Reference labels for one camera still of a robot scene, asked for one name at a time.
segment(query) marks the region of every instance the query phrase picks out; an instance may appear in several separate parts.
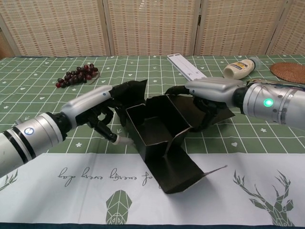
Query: green indicator light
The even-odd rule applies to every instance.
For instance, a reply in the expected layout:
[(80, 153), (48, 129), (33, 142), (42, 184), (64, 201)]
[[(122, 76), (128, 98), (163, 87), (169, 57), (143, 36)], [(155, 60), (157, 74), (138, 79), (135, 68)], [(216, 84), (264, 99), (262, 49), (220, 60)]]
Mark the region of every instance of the green indicator light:
[(264, 100), (264, 106), (270, 107), (273, 105), (273, 100), (272, 99), (265, 99)]

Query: bottle cap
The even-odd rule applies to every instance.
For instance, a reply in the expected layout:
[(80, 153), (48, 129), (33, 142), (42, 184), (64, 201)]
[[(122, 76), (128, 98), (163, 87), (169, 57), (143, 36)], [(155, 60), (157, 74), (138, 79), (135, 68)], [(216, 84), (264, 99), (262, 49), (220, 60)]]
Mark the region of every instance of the bottle cap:
[(262, 61), (259, 58), (257, 58), (256, 56), (251, 56), (248, 59), (254, 62), (254, 69), (253, 69), (253, 71), (261, 69)]

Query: ruler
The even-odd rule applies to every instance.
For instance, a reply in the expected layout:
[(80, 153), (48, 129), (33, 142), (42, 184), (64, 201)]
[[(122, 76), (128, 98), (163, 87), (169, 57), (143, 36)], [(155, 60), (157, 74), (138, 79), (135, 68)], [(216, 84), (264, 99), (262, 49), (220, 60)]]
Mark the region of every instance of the ruler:
[(207, 78), (205, 74), (203, 74), (179, 53), (168, 55), (167, 59), (188, 81)]

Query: silver robotic arm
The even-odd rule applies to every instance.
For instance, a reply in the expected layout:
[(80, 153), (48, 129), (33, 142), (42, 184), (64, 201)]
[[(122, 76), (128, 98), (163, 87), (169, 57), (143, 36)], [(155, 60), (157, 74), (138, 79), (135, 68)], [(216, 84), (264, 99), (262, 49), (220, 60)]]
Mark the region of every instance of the silver robotic arm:
[(166, 94), (190, 94), (196, 106), (208, 113), (201, 128), (206, 128), (217, 110), (238, 107), (241, 113), (269, 122), (305, 130), (305, 88), (297, 84), (220, 77), (190, 81), (184, 86), (175, 86)]
[[(26, 122), (17, 122), (0, 133), (0, 178), (65, 141), (67, 133), (80, 125), (87, 124), (115, 145), (132, 145), (131, 139), (107, 127), (113, 118), (109, 107), (120, 114), (124, 123), (125, 106), (143, 100), (145, 86), (146, 81), (101, 86), (64, 104), (57, 114), (46, 112)], [(102, 113), (105, 118), (99, 120)]]

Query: bunch of grapes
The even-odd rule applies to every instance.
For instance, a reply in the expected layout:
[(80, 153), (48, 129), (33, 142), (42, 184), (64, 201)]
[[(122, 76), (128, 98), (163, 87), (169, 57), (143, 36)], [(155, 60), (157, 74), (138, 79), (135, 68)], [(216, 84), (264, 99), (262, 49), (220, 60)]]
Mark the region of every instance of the bunch of grapes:
[(78, 83), (87, 83), (87, 80), (91, 80), (98, 71), (98, 68), (94, 67), (93, 63), (89, 66), (85, 64), (83, 67), (77, 67), (76, 71), (66, 72), (63, 79), (57, 79), (56, 87), (65, 88)]

